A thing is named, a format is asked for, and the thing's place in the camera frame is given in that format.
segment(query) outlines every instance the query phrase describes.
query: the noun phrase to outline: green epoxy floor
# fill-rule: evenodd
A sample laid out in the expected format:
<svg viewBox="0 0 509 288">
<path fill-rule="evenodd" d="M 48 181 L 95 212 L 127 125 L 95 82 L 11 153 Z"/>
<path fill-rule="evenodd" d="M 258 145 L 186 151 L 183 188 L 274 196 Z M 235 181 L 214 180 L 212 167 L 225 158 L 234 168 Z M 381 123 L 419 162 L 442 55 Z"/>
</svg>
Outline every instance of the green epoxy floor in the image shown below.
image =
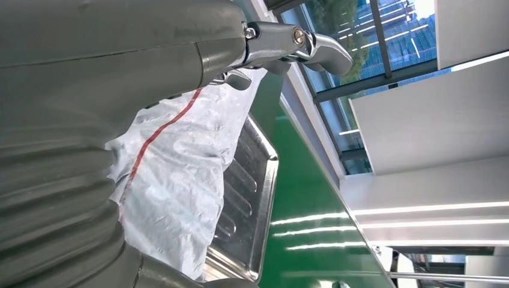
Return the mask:
<svg viewBox="0 0 509 288">
<path fill-rule="evenodd" d="M 329 213 L 341 216 L 345 212 L 344 205 L 281 108 L 270 134 L 279 154 L 271 221 Z M 391 288 L 392 284 L 383 275 L 359 231 L 302 232 L 345 226 L 356 229 L 352 228 L 354 222 L 348 217 L 272 225 L 260 287 L 326 288 L 338 287 L 333 283 L 344 281 L 351 288 Z M 302 234 L 278 236 L 296 231 Z M 315 244 L 353 246 L 302 247 Z"/>
</svg>

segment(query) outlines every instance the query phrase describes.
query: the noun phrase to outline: bolt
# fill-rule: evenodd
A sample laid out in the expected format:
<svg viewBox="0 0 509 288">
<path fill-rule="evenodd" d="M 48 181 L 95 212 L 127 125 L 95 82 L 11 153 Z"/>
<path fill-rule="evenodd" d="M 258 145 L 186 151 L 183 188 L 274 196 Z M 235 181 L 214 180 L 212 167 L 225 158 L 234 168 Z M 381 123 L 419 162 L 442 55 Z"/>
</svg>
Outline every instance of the bolt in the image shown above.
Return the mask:
<svg viewBox="0 0 509 288">
<path fill-rule="evenodd" d="M 251 40 L 256 37 L 256 31 L 253 28 L 246 28 L 244 30 L 245 38 Z"/>
<path fill-rule="evenodd" d="M 304 40 L 306 39 L 304 31 L 300 28 L 294 29 L 293 37 L 294 43 L 297 44 L 298 46 L 302 46 L 304 44 Z"/>
</svg>

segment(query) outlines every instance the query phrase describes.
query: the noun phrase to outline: white plastic bag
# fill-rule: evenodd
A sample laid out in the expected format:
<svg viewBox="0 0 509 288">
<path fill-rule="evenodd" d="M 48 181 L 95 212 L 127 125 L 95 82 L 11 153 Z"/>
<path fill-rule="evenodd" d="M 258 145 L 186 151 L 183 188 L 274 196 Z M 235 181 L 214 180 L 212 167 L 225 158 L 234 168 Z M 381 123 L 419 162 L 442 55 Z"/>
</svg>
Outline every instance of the white plastic bag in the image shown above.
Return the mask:
<svg viewBox="0 0 509 288">
<path fill-rule="evenodd" d="M 223 207 L 223 171 L 265 70 L 243 70 L 251 87 L 207 86 L 142 109 L 106 144 L 126 241 L 185 273 L 202 275 Z"/>
</svg>

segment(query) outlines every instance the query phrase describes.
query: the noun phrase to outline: white ceiling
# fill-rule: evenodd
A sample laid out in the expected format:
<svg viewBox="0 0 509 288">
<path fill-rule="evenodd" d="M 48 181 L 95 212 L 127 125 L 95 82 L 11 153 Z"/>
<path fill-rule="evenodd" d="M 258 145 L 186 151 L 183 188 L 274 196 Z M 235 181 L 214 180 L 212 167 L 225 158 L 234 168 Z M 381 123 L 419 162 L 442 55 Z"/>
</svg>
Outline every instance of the white ceiling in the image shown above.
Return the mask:
<svg viewBox="0 0 509 288">
<path fill-rule="evenodd" d="M 507 75 L 509 57 L 352 100 L 373 172 L 509 155 Z"/>
<path fill-rule="evenodd" d="M 509 49 L 508 0 L 435 0 L 438 68 Z"/>
</svg>

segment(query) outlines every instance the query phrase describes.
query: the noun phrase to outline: stainless steel tray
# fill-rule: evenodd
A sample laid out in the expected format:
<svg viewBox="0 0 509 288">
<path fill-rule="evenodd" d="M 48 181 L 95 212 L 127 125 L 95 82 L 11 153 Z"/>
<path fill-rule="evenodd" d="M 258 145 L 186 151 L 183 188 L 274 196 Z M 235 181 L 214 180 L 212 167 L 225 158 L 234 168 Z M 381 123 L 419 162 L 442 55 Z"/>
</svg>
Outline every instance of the stainless steel tray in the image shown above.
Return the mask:
<svg viewBox="0 0 509 288">
<path fill-rule="evenodd" d="M 276 150 L 249 115 L 224 172 L 224 207 L 207 251 L 206 281 L 260 280 L 278 165 Z"/>
</svg>

